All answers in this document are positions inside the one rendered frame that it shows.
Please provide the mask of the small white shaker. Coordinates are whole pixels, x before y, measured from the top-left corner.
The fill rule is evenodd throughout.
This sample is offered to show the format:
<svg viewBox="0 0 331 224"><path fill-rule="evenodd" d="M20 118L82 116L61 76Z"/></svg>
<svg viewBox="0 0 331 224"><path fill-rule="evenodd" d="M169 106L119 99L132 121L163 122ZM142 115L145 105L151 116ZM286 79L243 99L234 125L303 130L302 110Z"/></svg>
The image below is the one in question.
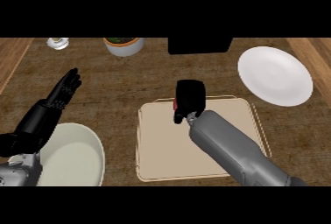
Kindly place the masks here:
<svg viewBox="0 0 331 224"><path fill-rule="evenodd" d="M49 38L46 44L55 50L62 50L68 47L68 38L60 38L60 39Z"/></svg>

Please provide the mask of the beige tray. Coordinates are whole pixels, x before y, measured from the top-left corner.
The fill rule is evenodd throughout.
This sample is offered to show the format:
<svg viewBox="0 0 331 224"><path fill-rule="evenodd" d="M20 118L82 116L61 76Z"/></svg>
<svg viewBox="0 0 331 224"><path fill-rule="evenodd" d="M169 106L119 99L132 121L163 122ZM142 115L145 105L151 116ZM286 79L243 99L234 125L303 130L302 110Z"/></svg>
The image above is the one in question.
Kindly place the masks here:
<svg viewBox="0 0 331 224"><path fill-rule="evenodd" d="M209 96L213 110L256 141L263 154L272 150L255 104L234 95ZM221 178L228 172L190 138L190 124L173 122L173 98L159 99L139 108L136 173L144 182Z"/></svg>

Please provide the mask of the black box appliance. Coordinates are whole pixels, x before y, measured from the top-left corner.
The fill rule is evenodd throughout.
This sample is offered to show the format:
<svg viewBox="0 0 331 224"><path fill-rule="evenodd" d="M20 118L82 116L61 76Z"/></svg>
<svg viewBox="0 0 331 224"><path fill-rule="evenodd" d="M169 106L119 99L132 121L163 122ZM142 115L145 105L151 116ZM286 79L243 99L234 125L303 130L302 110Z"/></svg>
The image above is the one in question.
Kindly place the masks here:
<svg viewBox="0 0 331 224"><path fill-rule="evenodd" d="M232 38L169 38L170 54L226 53Z"/></svg>

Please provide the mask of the white plant pot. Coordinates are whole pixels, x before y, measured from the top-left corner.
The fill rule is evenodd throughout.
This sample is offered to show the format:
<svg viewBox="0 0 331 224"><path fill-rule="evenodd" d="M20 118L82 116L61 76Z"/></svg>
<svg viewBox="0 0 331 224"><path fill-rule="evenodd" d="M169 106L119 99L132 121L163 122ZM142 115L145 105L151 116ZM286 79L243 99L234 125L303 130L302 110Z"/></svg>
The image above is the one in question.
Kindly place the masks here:
<svg viewBox="0 0 331 224"><path fill-rule="evenodd" d="M123 43L113 43L107 38L104 38L104 43L108 51L116 56L129 57L141 51L145 45L145 38L133 38L130 41Z"/></svg>

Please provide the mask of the pale green bowl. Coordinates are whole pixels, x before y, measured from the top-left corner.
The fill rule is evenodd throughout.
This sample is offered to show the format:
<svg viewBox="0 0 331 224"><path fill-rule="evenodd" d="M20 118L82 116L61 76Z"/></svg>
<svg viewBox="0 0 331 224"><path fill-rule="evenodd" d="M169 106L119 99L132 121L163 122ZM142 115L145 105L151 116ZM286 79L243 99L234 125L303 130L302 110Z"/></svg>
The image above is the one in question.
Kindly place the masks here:
<svg viewBox="0 0 331 224"><path fill-rule="evenodd" d="M101 186L105 152L94 130L79 123L61 123L40 151L40 162L39 186Z"/></svg>

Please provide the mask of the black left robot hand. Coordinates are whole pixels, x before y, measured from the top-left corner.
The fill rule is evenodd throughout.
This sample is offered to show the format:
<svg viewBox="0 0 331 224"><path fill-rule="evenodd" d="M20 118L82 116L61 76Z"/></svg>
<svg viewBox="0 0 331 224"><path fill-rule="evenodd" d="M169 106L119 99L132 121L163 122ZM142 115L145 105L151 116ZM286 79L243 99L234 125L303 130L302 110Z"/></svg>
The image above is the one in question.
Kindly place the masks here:
<svg viewBox="0 0 331 224"><path fill-rule="evenodd" d="M46 98L46 106L52 109L64 109L74 93L82 85L79 69L73 68L61 78Z"/></svg>

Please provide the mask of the white plate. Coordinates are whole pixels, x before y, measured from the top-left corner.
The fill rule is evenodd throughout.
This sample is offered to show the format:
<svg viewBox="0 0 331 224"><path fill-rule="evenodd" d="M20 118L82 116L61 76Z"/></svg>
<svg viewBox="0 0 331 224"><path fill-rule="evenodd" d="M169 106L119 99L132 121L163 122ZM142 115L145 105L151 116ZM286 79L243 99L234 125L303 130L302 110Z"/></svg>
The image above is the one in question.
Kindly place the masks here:
<svg viewBox="0 0 331 224"><path fill-rule="evenodd" d="M278 48L258 46L246 50L238 74L253 94L277 106L299 106L312 96L314 79L306 66Z"/></svg>

